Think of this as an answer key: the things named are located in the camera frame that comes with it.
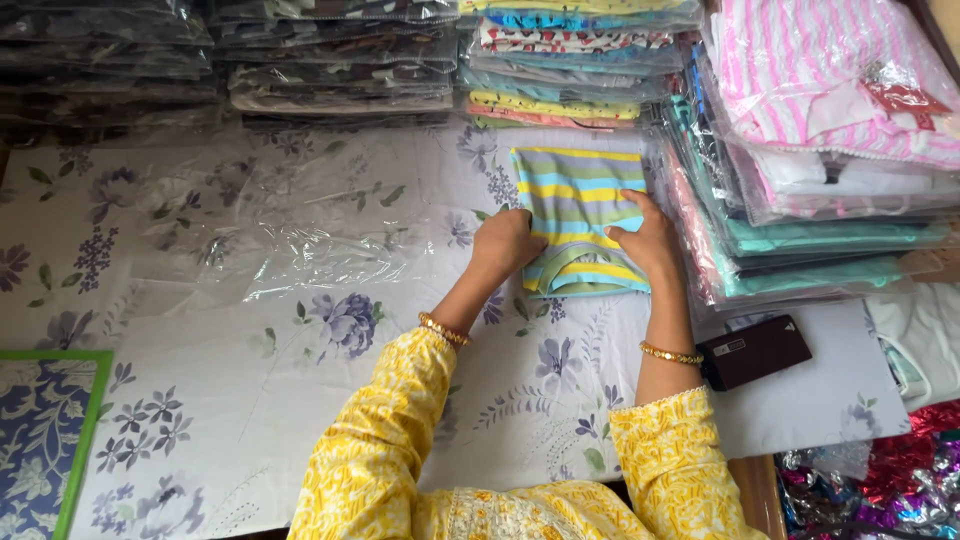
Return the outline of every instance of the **bangle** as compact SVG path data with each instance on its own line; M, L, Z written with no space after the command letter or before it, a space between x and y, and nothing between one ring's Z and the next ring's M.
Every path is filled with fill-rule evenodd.
M699 353L696 355L681 355L680 353L670 353L663 349L658 349L650 345L646 341L640 342L640 350L648 355L656 356L657 358L663 358L664 360L680 362L681 364L697 365L697 364L700 364L700 362L704 361L704 356Z
M430 314L426 311L420 312L420 324L438 333L445 340L450 342L451 345L460 345L462 347L466 347L473 342L469 335L455 332L438 323L437 321L434 321L432 318L430 318Z

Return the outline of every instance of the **stack of packaged clothes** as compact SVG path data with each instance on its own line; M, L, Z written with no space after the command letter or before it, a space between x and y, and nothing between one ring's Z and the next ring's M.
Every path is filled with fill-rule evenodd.
M664 108L708 311L902 290L960 237L957 84L896 0L818 6L724 0Z
M699 0L462 0L457 83L479 126L632 128L684 67Z
M216 0L232 105L257 130L445 122L452 0Z
M29 145L216 124L212 45L189 0L0 0L0 131Z

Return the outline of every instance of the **red foil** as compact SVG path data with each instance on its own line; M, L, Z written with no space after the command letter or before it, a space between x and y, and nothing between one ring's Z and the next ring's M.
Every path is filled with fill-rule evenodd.
M874 440L870 470L858 487L863 497L887 504L895 494L910 495L919 484L914 469L933 467L936 441L933 434L960 428L960 400L925 406L910 413L912 431L906 435Z

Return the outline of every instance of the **striped t-shirt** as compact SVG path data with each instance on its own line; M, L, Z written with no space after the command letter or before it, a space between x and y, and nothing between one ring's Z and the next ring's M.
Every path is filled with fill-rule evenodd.
M646 191L639 154L564 148L514 148L520 202L534 217L531 231L548 241L523 269L531 298L593 296L650 286L636 265L607 238L604 227L636 231L639 208L620 189Z

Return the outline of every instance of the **red tag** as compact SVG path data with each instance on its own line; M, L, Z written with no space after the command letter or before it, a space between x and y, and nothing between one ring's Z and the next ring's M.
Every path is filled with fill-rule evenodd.
M917 129L927 130L929 132L937 131L937 128L933 125L933 116L925 112L914 113L914 118L917 119Z
M877 103L887 112L913 112L914 114L944 114L953 112L920 88L904 85L864 82Z

